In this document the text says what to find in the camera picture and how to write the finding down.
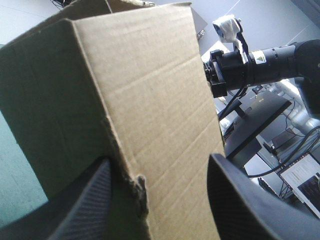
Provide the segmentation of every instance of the yellow warning sticker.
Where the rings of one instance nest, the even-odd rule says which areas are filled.
[[[263,51],[253,51],[252,55],[254,57],[255,63],[256,64],[265,64],[267,62],[266,56]]]

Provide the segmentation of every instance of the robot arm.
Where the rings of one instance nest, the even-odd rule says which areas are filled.
[[[221,38],[223,30],[217,25],[214,27]],[[243,54],[246,53],[236,47],[235,51],[228,53],[221,50],[210,53],[209,61],[204,63],[204,71],[214,98],[226,96],[228,90],[243,86],[253,87],[295,78],[309,115],[320,119],[320,39],[249,52],[246,54],[247,62],[243,61]]]

